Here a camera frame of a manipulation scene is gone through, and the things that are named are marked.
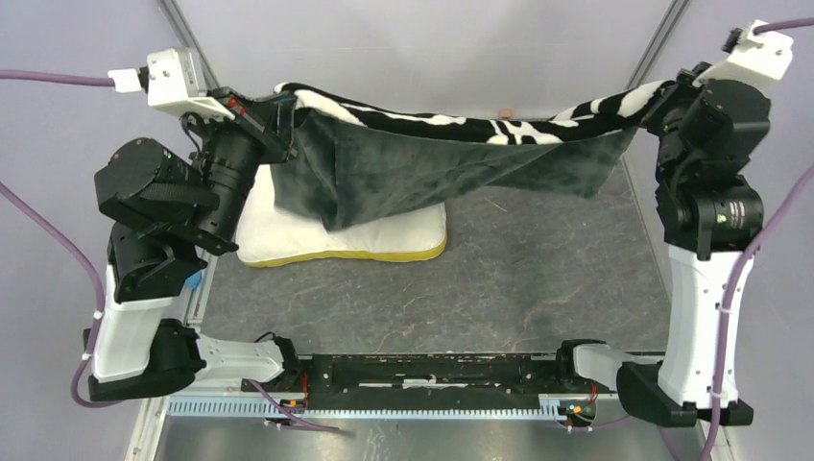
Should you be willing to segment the white pillow with yellow edge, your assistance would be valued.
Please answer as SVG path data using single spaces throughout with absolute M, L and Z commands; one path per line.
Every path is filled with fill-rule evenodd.
M 444 205 L 426 207 L 346 230 L 328 231 L 275 206 L 272 169 L 259 167 L 234 234 L 237 258 L 250 267 L 280 267 L 325 258 L 416 262 L 447 243 Z

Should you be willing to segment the zebra striped pillowcase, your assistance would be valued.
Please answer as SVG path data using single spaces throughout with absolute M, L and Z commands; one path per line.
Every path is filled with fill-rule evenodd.
M 275 204 L 329 231 L 441 204 L 484 186 L 595 195 L 671 81 L 533 121 L 404 113 L 283 83 Z

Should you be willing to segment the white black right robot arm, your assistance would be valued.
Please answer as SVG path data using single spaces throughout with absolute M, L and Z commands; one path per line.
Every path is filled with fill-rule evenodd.
M 662 427 L 752 423 L 733 376 L 734 347 L 751 269 L 746 250 L 765 211 L 742 171 L 769 132 L 770 107 L 745 75 L 701 62 L 680 72 L 646 114 L 642 125 L 658 138 L 655 195 L 672 279 L 667 348 L 654 360 L 599 340 L 566 340 L 554 367 L 562 389 L 592 382 L 614 392 L 630 416 Z

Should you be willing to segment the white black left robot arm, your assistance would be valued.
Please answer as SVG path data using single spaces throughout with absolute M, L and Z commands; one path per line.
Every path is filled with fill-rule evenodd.
M 86 336 L 92 402 L 169 396 L 204 380 L 254 380 L 283 392 L 299 384 L 291 340 L 218 340 L 165 314 L 210 256 L 237 250 L 234 235 L 258 169 L 291 155 L 280 130 L 294 105 L 290 94 L 253 100 L 211 91 L 201 105 L 180 108 L 194 145 L 189 158 L 138 137 L 95 174 L 98 208 L 112 227 L 107 298 Z

